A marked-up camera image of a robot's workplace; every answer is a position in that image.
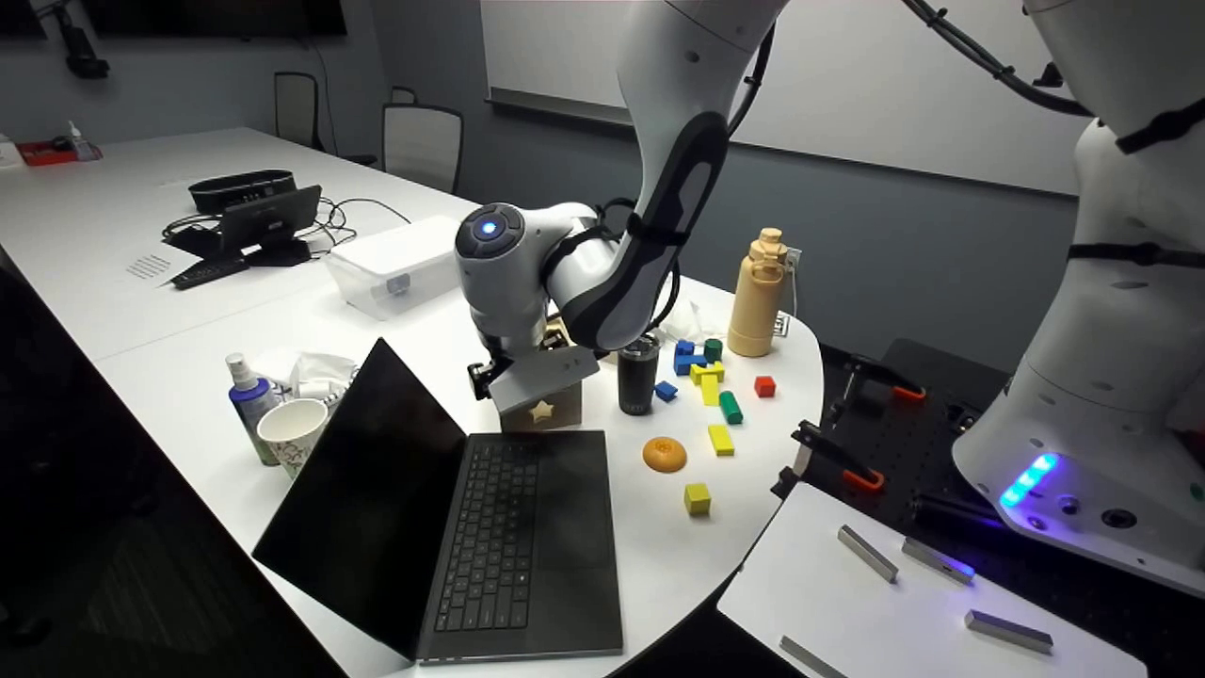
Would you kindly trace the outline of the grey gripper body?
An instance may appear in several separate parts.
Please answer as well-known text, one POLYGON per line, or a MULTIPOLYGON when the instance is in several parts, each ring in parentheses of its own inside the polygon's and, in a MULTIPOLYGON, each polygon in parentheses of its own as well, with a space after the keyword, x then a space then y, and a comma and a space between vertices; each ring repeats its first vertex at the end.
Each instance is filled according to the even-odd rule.
POLYGON ((486 361, 468 366, 472 392, 478 398, 504 398, 511 392, 511 354, 496 336, 486 336, 482 346, 486 346, 486 361))

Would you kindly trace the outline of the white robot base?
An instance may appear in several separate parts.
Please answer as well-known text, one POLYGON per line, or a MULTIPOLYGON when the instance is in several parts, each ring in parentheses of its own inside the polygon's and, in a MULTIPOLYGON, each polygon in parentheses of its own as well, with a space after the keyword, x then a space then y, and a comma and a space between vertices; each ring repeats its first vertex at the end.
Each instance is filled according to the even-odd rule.
POLYGON ((1078 225, 1056 303, 952 467, 1004 528, 1205 595, 1205 0, 1023 0, 1070 94, 1078 225))

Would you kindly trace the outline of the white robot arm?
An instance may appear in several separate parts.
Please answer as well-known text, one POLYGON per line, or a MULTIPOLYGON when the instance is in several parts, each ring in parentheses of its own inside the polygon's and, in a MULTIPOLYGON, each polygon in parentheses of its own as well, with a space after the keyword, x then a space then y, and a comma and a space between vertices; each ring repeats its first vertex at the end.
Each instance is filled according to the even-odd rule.
POLYGON ((486 346, 468 376, 496 410, 552 396, 635 342, 655 319, 732 147, 747 71, 761 67, 786 0, 635 0, 619 89, 633 116, 642 187, 593 205, 482 205, 456 230, 461 289, 486 346))

